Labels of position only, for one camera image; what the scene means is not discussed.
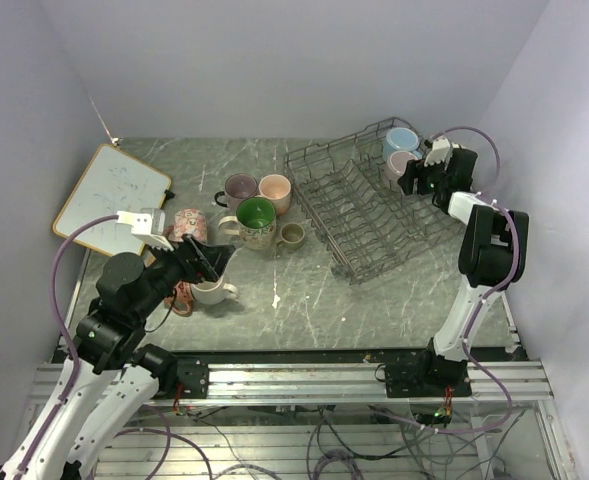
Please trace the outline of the lavender mug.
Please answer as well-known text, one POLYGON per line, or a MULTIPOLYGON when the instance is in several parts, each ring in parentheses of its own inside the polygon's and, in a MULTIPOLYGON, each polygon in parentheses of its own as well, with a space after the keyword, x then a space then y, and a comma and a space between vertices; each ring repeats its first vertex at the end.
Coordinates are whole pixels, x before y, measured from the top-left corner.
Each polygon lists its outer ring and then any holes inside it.
POLYGON ((405 166, 410 160, 420 160, 409 152, 395 152, 387 160, 382 174, 384 185, 393 191, 401 191, 398 179, 405 171, 405 166))

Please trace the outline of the cream white speckled mug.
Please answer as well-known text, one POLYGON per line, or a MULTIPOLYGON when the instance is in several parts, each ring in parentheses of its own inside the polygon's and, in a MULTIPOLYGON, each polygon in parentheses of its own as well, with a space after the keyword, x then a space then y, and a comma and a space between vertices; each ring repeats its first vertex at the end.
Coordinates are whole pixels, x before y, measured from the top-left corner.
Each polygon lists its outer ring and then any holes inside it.
POLYGON ((237 300, 240 296, 239 289, 225 277, 217 282, 192 284, 190 289, 194 299, 204 305, 217 305, 225 300, 237 300))

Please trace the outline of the light blue mug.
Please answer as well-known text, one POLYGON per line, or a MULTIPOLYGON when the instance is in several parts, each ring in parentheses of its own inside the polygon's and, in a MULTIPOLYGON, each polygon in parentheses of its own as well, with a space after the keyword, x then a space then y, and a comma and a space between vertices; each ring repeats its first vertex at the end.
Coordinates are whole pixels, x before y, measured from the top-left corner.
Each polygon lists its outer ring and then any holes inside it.
POLYGON ((390 129, 382 141, 382 157, 387 160, 395 152, 409 152, 417 158, 422 157, 419 150, 420 138, 411 129, 395 127, 390 129))

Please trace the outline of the green inside floral mug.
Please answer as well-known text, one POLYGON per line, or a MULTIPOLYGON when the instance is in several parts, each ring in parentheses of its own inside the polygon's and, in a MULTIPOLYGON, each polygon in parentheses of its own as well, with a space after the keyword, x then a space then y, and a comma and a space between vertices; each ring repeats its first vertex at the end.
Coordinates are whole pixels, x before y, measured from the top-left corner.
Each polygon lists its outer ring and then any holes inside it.
POLYGON ((223 217, 218 229, 240 238, 252 250, 268 249, 276 232, 277 215, 273 203, 264 197, 243 200, 234 215, 223 217))

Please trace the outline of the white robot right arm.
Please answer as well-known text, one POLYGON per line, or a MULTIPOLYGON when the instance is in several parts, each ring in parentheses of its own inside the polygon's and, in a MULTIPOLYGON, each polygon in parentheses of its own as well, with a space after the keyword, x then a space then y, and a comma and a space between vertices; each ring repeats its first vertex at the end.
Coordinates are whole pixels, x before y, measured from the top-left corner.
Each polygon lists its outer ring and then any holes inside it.
POLYGON ((458 256, 461 283, 442 327, 420 353, 410 381, 433 396, 463 381, 471 344, 498 294, 522 277, 527 254, 529 215, 500 207, 472 191, 476 152, 455 146, 448 160, 409 164, 398 184, 405 193, 415 185, 432 203, 465 226, 458 256))

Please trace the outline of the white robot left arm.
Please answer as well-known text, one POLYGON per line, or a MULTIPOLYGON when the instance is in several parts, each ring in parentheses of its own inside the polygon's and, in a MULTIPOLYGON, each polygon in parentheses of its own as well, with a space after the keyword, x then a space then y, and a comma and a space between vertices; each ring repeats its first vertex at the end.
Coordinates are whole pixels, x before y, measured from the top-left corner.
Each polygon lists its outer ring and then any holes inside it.
POLYGON ((59 380, 19 448, 0 465, 0 479, 88 478, 126 421, 177 387, 176 357, 141 343, 148 317, 179 283, 219 280, 235 250, 186 235, 155 251, 151 265, 130 252, 109 258, 59 380))

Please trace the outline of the orange mug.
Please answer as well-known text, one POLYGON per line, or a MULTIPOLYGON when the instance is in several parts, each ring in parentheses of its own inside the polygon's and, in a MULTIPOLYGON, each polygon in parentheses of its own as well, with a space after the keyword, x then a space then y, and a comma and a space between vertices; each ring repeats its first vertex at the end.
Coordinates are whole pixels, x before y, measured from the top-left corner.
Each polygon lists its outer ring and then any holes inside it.
POLYGON ((192 314, 194 297, 191 285, 188 282, 179 282, 174 292, 164 300, 168 310, 180 317, 189 317, 192 314))

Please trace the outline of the pink patterned mug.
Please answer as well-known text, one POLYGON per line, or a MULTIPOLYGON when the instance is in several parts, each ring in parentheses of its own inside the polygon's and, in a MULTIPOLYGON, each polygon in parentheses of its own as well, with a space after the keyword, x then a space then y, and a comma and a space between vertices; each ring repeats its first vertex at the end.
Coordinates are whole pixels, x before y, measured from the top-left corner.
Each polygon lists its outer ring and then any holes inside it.
POLYGON ((201 243, 207 242, 207 220, 205 214, 194 208, 179 210, 173 218, 173 223, 168 226, 164 235, 172 242, 181 242, 184 235, 193 236, 201 243))

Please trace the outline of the small olive grey cup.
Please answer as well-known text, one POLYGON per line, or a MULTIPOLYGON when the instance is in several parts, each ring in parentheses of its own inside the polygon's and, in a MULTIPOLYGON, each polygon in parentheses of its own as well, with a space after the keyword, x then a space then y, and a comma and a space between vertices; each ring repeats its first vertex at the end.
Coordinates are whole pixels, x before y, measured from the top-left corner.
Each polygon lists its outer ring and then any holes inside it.
POLYGON ((287 223, 282 226, 276 247, 283 247, 290 251, 298 250, 305 241, 305 229, 297 223, 287 223))

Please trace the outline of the peach pink mug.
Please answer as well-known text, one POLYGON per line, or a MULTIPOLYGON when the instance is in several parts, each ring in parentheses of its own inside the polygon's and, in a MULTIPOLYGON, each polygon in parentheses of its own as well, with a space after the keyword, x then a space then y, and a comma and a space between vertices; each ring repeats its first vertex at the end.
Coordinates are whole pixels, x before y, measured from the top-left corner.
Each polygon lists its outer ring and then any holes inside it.
POLYGON ((278 216, 287 212, 291 203, 291 183, 287 177, 270 174, 259 182, 259 193, 270 200, 278 216))

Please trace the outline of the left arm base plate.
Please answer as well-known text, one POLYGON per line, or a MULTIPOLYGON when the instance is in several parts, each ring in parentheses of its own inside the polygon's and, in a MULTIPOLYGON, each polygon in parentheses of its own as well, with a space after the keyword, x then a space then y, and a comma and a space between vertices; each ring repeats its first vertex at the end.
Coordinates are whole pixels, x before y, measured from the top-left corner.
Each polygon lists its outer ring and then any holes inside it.
POLYGON ((164 361, 152 370, 159 381, 155 399, 205 399, 209 389, 210 369, 195 357, 164 361))

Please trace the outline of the small whiteboard wooden frame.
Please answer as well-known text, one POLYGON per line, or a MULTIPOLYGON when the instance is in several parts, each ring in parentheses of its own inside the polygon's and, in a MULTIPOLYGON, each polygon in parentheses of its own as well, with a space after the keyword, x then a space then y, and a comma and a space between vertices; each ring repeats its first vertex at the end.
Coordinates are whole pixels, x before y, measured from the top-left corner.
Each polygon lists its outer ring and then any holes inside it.
MULTIPOLYGON (((100 217, 119 211, 138 213, 146 208, 159 208, 170 187, 171 178, 167 174, 111 145, 102 144, 56 217, 52 229, 66 238, 100 217)), ((114 221, 88 229, 75 242, 107 256, 121 252, 139 254, 144 249, 143 242, 132 236, 127 226, 114 221)))

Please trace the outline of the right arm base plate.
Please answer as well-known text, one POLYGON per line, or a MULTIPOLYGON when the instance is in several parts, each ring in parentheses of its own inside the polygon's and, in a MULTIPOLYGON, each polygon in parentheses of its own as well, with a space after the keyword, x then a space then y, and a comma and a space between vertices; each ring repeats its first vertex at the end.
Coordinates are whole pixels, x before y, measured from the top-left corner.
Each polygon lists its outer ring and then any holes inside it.
POLYGON ((467 362, 445 360, 440 356, 422 356, 383 365, 382 382, 388 398, 469 397, 467 362))

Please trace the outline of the aluminium mounting rail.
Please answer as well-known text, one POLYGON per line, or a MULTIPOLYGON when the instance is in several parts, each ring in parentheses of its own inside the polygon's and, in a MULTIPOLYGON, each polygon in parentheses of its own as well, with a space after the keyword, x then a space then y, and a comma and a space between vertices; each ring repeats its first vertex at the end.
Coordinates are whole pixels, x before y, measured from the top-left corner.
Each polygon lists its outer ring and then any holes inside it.
MULTIPOLYGON (((338 404, 441 404, 439 397, 388 398, 382 382, 383 366, 375 363, 276 363, 216 364, 210 369, 205 399, 181 399, 198 406, 338 405, 338 404)), ((517 402, 554 398, 546 372, 539 361, 485 362, 484 373, 467 367, 472 389, 459 402, 502 402, 507 396, 517 402)))

